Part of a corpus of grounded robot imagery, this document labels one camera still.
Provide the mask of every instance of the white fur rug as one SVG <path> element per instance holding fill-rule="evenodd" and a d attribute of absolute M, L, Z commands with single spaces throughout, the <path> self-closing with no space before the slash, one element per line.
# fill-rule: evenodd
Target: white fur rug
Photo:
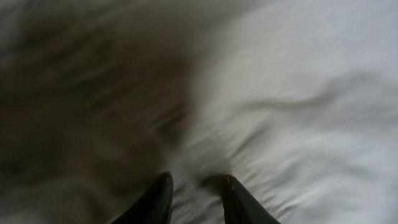
<path fill-rule="evenodd" d="M 160 170 L 170 170 L 174 176 L 172 223 L 224 222 L 219 198 L 200 185 L 202 178 L 219 172 L 235 175 L 284 224 L 395 223 L 398 219 L 397 1 L 281 0 L 264 1 L 256 7 L 246 7 L 249 3 L 241 1 L 62 2 L 65 4 L 54 9 L 50 7 L 54 3 L 46 1 L 38 5 L 22 0 L 1 3 L 8 13 L 1 23 L 0 43 L 5 71 L 3 120 L 4 127 L 13 127 L 2 128 L 3 148 L 12 151 L 11 146 L 22 139 L 21 130 L 26 129 L 21 127 L 36 127 L 40 123 L 36 121 L 43 120 L 50 123 L 45 130 L 67 127 L 60 135 L 68 139 L 62 142 L 69 142 L 67 149 L 59 150 L 64 156 L 56 161 L 69 158 L 62 164 L 43 159 L 53 150 L 41 150 L 41 144 L 27 153 L 32 156 L 24 156 L 27 151 L 16 156 L 4 153 L 1 223 L 105 223 L 145 189 L 145 177 Z M 37 29 L 28 29 L 35 21 L 24 17 L 26 12 L 42 15 L 45 19 L 37 21 L 49 24 L 45 31 L 60 26 L 53 26 L 51 18 L 58 18 L 57 24 L 68 24 L 72 18 L 75 26 L 67 29 L 68 38 L 61 35 L 54 45 L 41 45 L 44 37 L 40 32 L 36 35 Z M 31 39 L 16 45 L 25 29 Z M 159 81 L 167 88 L 157 91 L 160 88 L 151 86 L 149 91 L 140 90 L 145 94 L 133 92 L 117 104 L 110 103 L 114 98 L 107 100 L 111 90 L 92 95 L 74 90 L 64 96 L 61 93 L 76 82 L 69 75 L 77 76 L 80 83 L 95 73 L 82 76 L 79 70 L 68 70 L 58 79 L 59 72 L 77 63 L 75 57 L 51 66 L 42 58 L 54 52 L 61 52 L 58 57 L 69 55 L 63 46 L 74 46 L 71 38 L 79 39 L 82 30 L 95 33 L 89 41 L 93 44 L 71 51 L 107 55 L 104 62 L 90 66 L 102 68 L 100 65 L 111 62 L 117 69 L 109 73 L 128 74 L 131 83 L 136 79 L 130 74 L 162 74 L 166 69 L 160 65 L 165 58 L 187 59 L 189 92 L 173 93 L 177 88 Z M 101 45 L 102 37 L 111 46 Z M 33 76 L 23 82 L 10 78 L 29 74 Z M 40 82 L 32 78 L 38 74 L 44 76 L 38 78 Z M 147 86 L 143 84 L 146 79 L 129 86 L 123 77 L 123 84 L 113 88 L 146 89 L 138 87 Z M 149 97 L 152 92 L 162 96 L 161 100 Z M 32 93 L 37 96 L 33 102 L 26 97 Z M 53 101 L 47 99 L 48 93 L 56 93 Z M 118 102 L 124 95 L 117 96 Z M 148 105 L 169 111 L 178 102 L 172 106 L 165 102 L 180 95 L 189 96 L 192 125 L 182 136 L 183 144 L 167 145 L 151 130 L 152 120 L 159 115 L 150 113 Z M 106 106 L 96 104 L 97 98 L 105 99 Z M 40 108 L 49 108 L 45 105 L 54 102 L 63 106 L 56 113 L 34 109 L 40 103 L 44 105 Z M 128 103 L 134 109 L 126 109 Z M 75 129 L 82 123 L 97 127 L 94 121 L 105 121 L 109 111 L 123 117 L 118 131 L 110 131 L 114 130 L 111 122 L 100 123 L 100 129 L 107 131 L 107 137 L 116 136 L 117 146 L 96 132 Z M 134 130 L 145 127 L 147 135 L 139 131 L 126 131 L 129 134 L 124 138 L 113 134 L 122 133 L 121 124 Z M 49 133 L 53 131 L 38 133 L 39 142 L 47 142 Z M 148 135 L 160 143 L 161 152 L 136 141 Z M 90 146 L 81 142 L 90 142 Z M 17 168 L 21 174 L 9 180 L 15 164 L 25 165 Z M 43 181 L 32 178 L 43 173 L 49 173 Z M 146 184 L 135 189 L 144 179 Z"/>

